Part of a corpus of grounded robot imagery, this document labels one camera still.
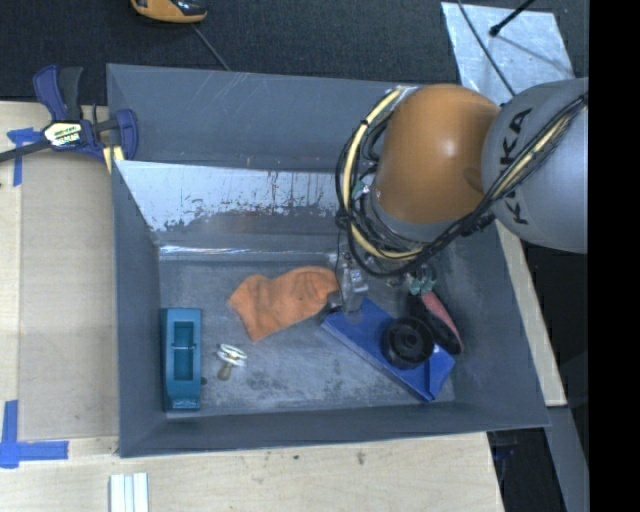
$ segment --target bin floor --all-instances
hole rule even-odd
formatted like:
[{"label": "bin floor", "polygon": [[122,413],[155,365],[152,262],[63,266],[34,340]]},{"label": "bin floor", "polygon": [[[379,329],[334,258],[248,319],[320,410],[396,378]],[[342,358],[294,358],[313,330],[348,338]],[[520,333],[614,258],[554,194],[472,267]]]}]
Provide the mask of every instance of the bin floor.
[{"label": "bin floor", "polygon": [[[229,296],[251,274],[272,278],[298,266],[293,262],[161,261],[162,307],[202,310],[201,409],[171,416],[421,403],[321,329],[323,313],[257,342],[249,339],[240,317],[227,304]],[[397,315],[402,292],[389,293],[381,282],[370,286],[370,298]],[[237,346],[248,355],[247,366],[235,368],[227,381],[217,378],[221,361],[216,351],[221,343]],[[449,379],[438,401],[452,399]]]}]

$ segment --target wooden table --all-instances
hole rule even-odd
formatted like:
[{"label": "wooden table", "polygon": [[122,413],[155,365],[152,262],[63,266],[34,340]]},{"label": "wooden table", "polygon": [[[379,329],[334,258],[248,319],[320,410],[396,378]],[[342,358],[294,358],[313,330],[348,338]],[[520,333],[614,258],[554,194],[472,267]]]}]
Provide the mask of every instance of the wooden table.
[{"label": "wooden table", "polygon": [[[2,134],[48,122],[37,103],[0,102]],[[2,140],[1,150],[13,147]],[[0,509],[106,511],[110,475],[146,472],[153,512],[504,510],[484,433],[120,459],[107,170],[49,151],[23,166],[24,184],[14,187],[13,162],[0,164],[0,415],[19,398],[30,404],[19,435],[75,434],[65,436],[68,460],[0,470]],[[521,246],[504,229],[500,236],[545,401],[564,405]]]}]

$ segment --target blue tape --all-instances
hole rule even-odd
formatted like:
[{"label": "blue tape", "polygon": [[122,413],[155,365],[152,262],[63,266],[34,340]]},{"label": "blue tape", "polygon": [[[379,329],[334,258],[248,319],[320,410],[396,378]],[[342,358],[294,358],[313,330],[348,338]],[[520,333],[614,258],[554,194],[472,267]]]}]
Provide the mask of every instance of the blue tape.
[{"label": "blue tape", "polygon": [[[33,128],[21,128],[19,130],[9,130],[7,132],[7,137],[11,139],[16,146],[19,148],[24,144],[31,144],[33,142],[40,142],[44,139],[42,133]],[[16,158],[15,163],[13,165],[13,186],[17,187],[22,183],[22,158]]]},{"label": "blue tape", "polygon": [[68,459],[69,441],[18,442],[18,401],[4,404],[0,468],[16,469],[20,462],[30,460]]}]

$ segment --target metal bolt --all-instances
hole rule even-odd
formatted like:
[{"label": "metal bolt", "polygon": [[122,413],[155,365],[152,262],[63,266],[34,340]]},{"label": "metal bolt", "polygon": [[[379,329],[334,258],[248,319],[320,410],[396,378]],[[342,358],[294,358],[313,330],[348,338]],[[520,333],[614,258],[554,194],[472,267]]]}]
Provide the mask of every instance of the metal bolt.
[{"label": "metal bolt", "polygon": [[247,354],[232,345],[220,345],[218,357],[223,361],[222,368],[220,368],[218,372],[218,378],[220,380],[229,380],[231,370],[233,370],[234,366],[246,366],[247,364],[245,362]]}]

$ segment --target black roller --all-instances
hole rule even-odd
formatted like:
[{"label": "black roller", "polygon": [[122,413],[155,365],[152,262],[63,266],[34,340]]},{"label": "black roller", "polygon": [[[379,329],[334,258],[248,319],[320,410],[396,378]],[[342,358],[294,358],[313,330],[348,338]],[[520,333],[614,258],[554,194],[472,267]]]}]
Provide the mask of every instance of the black roller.
[{"label": "black roller", "polygon": [[382,337],[382,353],[397,368],[410,370],[424,363],[434,349],[433,332],[414,317],[395,320]]}]

